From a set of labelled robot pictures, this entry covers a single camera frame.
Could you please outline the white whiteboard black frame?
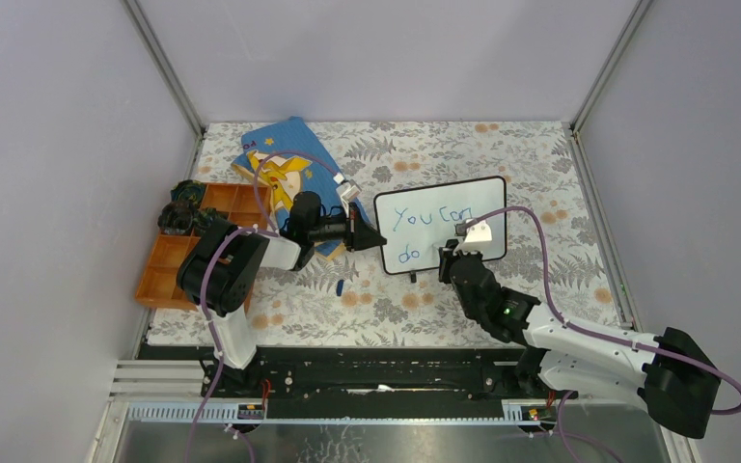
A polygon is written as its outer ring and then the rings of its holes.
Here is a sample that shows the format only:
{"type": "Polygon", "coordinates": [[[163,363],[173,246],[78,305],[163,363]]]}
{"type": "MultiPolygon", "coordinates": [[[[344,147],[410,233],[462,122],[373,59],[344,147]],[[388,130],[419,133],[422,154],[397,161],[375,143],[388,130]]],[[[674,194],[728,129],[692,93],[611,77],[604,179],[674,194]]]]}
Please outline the white whiteboard black frame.
{"type": "Polygon", "coordinates": [[[439,249],[459,239],[458,224],[507,205],[502,177],[483,177],[379,193],[373,206],[380,233],[383,269],[389,275],[439,267],[439,249]]]}

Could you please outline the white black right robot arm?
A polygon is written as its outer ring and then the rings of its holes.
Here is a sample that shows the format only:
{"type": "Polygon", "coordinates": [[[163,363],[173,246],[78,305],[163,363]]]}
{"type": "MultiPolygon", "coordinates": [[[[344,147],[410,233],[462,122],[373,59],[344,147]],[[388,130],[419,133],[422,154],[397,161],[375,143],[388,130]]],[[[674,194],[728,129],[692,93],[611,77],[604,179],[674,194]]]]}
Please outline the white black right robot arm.
{"type": "Polygon", "coordinates": [[[524,347],[514,373],[523,395],[545,391],[623,401],[668,430],[705,436],[721,384],[720,372],[685,332],[639,333],[568,317],[549,297],[501,286],[484,265],[504,239],[491,222],[468,220],[437,246],[439,280],[452,287],[464,315],[493,339],[524,347]]]}

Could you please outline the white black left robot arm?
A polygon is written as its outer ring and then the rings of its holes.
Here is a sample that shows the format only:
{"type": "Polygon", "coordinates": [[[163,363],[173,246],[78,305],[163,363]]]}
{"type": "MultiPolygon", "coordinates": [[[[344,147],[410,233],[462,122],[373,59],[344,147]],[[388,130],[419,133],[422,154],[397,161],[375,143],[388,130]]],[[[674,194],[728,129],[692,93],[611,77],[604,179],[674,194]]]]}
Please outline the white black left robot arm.
{"type": "Polygon", "coordinates": [[[259,368],[251,364],[257,343],[245,313],[259,270],[299,271],[316,244],[335,240],[349,252],[387,243],[356,203],[327,212],[319,195],[307,191],[293,199],[287,223],[277,232],[213,220],[181,263],[176,284],[206,317],[215,358],[227,367],[224,384],[234,394],[251,395],[261,382],[259,368]]]}

